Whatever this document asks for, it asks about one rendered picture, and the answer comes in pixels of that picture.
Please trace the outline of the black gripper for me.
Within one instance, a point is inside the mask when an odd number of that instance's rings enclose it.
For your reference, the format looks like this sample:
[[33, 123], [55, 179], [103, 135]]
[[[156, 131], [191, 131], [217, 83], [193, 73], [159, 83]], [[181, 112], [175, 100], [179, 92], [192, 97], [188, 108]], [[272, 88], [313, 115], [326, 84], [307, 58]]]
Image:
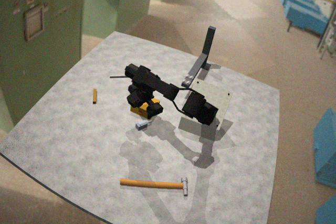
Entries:
[[[129, 85], [129, 93], [131, 94], [132, 92], [135, 92], [136, 91], [136, 86], [134, 86], [133, 84]], [[151, 99], [154, 98], [154, 95], [153, 95], [153, 91], [155, 91], [154, 89], [151, 89], [151, 90], [144, 90], [142, 89], [141, 87], [138, 87], [140, 92], [143, 92], [143, 94], [145, 95], [145, 98], [146, 98], [146, 103], [149, 105], [147, 108], [146, 108], [146, 113], [148, 114], [148, 120], [155, 116], [155, 115], [158, 115], [160, 113], [163, 112], [163, 107], [158, 103], [154, 103]]]

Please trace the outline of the hammer with orange handle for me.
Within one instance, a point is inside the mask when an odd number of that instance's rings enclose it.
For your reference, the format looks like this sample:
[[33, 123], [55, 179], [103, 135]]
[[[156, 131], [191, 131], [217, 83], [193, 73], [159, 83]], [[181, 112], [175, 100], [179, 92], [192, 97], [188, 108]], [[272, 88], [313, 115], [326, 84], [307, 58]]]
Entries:
[[152, 188], [177, 188], [183, 189], [184, 195], [187, 196], [187, 177], [181, 178], [181, 183], [168, 182], [150, 182], [143, 180], [120, 179], [120, 185], [138, 186], [138, 187], [152, 187]]

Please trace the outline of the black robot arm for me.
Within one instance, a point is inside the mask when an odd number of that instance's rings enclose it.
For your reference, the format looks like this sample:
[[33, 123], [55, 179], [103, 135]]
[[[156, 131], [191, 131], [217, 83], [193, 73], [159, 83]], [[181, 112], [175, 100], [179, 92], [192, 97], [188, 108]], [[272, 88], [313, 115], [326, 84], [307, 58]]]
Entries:
[[[161, 80], [161, 78], [145, 66], [135, 66], [129, 64], [125, 68], [125, 76], [132, 79], [132, 84], [137, 87], [135, 92], [132, 92], [127, 96], [128, 104], [133, 108], [141, 107], [143, 103], [146, 103], [146, 98], [143, 92], [140, 92], [138, 87], [144, 90], [154, 89], [157, 92], [163, 94], [163, 97], [173, 102], [176, 109], [188, 116], [189, 118], [196, 118], [198, 122], [206, 125], [210, 125], [218, 111], [217, 107], [206, 102], [205, 96], [196, 92], [192, 88], [179, 88], [173, 84], [168, 84]], [[191, 90], [191, 94], [184, 104], [182, 111], [178, 109], [174, 102], [179, 90]]]

